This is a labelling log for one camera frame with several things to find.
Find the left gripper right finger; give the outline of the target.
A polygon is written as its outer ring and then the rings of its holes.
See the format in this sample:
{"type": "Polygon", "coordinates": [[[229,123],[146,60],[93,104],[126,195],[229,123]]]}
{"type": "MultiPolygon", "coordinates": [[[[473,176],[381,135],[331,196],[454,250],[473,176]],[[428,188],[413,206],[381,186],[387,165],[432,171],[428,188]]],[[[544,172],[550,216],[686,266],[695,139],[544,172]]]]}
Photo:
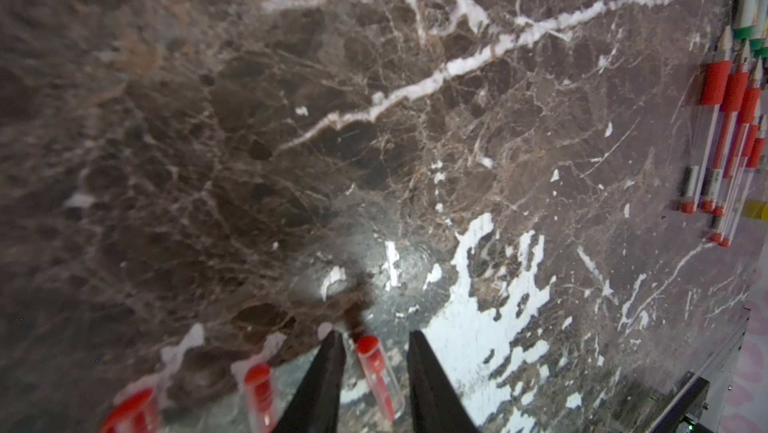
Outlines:
{"type": "Polygon", "coordinates": [[[407,365],[415,432],[479,431],[421,331],[409,334],[407,365]]]}

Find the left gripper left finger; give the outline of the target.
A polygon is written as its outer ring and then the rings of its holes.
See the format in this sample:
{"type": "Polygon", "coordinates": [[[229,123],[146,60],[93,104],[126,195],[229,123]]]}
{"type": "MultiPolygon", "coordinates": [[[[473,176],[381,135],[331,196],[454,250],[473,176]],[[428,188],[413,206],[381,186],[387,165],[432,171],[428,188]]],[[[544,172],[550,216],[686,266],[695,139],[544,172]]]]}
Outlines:
{"type": "Polygon", "coordinates": [[[343,337],[331,330],[273,432],[336,433],[345,363],[343,337]]]}

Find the red pen cluster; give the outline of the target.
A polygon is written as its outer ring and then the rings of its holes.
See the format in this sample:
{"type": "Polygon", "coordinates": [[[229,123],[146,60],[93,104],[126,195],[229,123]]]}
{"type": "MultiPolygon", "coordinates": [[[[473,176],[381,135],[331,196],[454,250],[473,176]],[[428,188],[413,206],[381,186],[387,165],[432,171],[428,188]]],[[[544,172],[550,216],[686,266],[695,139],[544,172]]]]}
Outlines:
{"type": "Polygon", "coordinates": [[[681,211],[694,214],[699,205],[701,188],[704,181],[706,161],[712,133],[709,126],[722,102],[725,84],[731,68],[733,33],[729,25],[724,27],[713,53],[703,67],[704,79],[700,99],[695,110],[696,124],[693,129],[692,162],[687,170],[683,188],[681,211]]]}
{"type": "Polygon", "coordinates": [[[728,140],[728,143],[725,144],[725,147],[727,148],[723,149],[726,156],[724,157],[721,168],[718,170],[719,182],[714,208],[714,216],[718,219],[724,218],[725,216],[725,207],[727,200],[731,195],[730,188],[732,187],[733,176],[737,168],[738,159],[747,142],[747,131],[749,126],[754,120],[763,75],[763,60],[759,58],[755,63],[754,70],[749,76],[742,94],[742,101],[739,104],[738,112],[728,113],[726,129],[726,139],[728,140]]]}
{"type": "Polygon", "coordinates": [[[743,176],[746,159],[759,130],[760,102],[760,97],[757,97],[755,105],[749,109],[749,114],[738,121],[737,135],[735,136],[735,142],[732,145],[729,161],[726,165],[725,178],[727,180],[727,190],[722,208],[723,213],[721,216],[715,217],[713,230],[709,237],[711,242],[721,247],[730,246],[730,240],[727,238],[727,229],[729,222],[733,218],[736,193],[743,176]]]}

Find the green cap marker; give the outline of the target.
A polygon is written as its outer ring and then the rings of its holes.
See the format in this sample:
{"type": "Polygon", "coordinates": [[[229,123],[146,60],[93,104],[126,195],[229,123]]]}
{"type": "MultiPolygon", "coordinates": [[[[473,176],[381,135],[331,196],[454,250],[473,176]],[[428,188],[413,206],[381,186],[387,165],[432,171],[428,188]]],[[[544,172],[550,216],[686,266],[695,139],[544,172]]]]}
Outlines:
{"type": "Polygon", "coordinates": [[[749,37],[749,46],[752,52],[758,53],[763,48],[766,18],[767,18],[768,0],[759,0],[755,23],[751,29],[749,37]]]}

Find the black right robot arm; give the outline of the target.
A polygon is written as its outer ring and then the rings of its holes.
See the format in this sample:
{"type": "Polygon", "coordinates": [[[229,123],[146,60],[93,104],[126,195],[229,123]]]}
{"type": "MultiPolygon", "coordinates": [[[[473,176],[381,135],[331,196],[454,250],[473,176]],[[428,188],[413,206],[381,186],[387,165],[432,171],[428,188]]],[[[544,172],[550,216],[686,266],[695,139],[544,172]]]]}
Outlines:
{"type": "Polygon", "coordinates": [[[654,421],[648,432],[651,433],[696,433],[711,432],[701,423],[703,414],[709,410],[708,394],[710,382],[697,376],[692,378],[654,421]]]}

